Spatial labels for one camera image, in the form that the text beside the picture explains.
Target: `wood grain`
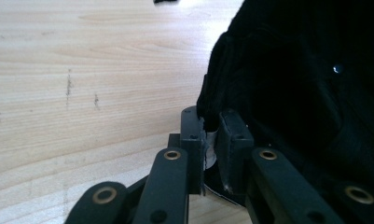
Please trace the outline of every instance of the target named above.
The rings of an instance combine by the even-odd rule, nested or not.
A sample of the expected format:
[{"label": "wood grain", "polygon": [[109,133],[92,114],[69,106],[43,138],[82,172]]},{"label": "wood grain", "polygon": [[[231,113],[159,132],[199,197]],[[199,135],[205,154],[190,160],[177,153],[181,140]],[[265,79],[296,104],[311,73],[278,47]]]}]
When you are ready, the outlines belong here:
[{"label": "wood grain", "polygon": [[[242,1],[0,1],[0,223],[63,223],[102,181],[149,173]],[[250,223],[192,196],[190,223]]]}]

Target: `button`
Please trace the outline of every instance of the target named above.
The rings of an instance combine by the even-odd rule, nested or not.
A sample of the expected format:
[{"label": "button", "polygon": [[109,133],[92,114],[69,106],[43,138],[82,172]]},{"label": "button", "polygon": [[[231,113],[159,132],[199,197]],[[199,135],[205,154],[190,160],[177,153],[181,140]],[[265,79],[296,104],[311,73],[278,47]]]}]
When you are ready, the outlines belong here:
[{"label": "button", "polygon": [[335,64],[334,65],[334,67],[333,67],[333,69],[334,69],[334,72],[336,73],[336,74],[340,74],[340,73],[342,73],[343,71],[344,71],[344,67],[343,67],[343,65],[341,65],[341,64]]}]

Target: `light wood surface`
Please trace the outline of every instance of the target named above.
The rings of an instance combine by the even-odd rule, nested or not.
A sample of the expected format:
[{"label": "light wood surface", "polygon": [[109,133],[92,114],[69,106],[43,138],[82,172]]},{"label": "light wood surface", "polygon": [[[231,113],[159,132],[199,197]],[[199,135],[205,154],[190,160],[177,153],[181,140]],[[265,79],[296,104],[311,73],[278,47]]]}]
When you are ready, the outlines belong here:
[{"label": "light wood surface", "polygon": [[[0,0],[0,223],[63,223],[83,192],[149,173],[241,0]],[[189,223],[250,223],[190,198]]]}]

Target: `metal ring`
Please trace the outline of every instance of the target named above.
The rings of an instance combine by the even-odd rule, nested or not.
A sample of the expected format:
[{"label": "metal ring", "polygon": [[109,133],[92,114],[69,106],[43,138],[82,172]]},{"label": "metal ring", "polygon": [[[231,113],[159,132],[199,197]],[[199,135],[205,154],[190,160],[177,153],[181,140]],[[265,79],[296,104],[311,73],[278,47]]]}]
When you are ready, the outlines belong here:
[{"label": "metal ring", "polygon": [[260,151],[259,156],[268,161],[274,161],[277,159],[277,154],[268,149]]},{"label": "metal ring", "polygon": [[164,158],[169,161],[177,160],[181,157],[181,153],[179,151],[171,150],[164,153]]},{"label": "metal ring", "polygon": [[353,199],[354,201],[358,203],[364,203],[364,204],[374,203],[374,197],[370,193],[356,186],[347,186],[346,189],[344,189],[344,192],[346,193],[347,196],[349,196],[349,198]]},{"label": "metal ring", "polygon": [[[99,194],[101,194],[105,191],[109,191],[110,195],[106,198],[101,199],[99,197]],[[93,199],[94,203],[104,204],[104,203],[110,203],[111,201],[113,201],[115,199],[116,196],[117,196],[117,191],[114,188],[112,188],[112,187],[102,187],[102,188],[96,190],[96,192],[94,192],[92,199]]]}]

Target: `black cloth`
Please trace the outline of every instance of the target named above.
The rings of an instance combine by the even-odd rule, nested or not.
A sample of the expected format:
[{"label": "black cloth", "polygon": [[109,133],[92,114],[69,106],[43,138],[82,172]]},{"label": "black cloth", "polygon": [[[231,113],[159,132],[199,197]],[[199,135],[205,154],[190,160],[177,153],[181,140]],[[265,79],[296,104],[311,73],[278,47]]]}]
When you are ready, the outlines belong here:
[{"label": "black cloth", "polygon": [[246,0],[197,107],[207,131],[237,110],[257,146],[281,150],[318,189],[374,188],[374,2]]}]

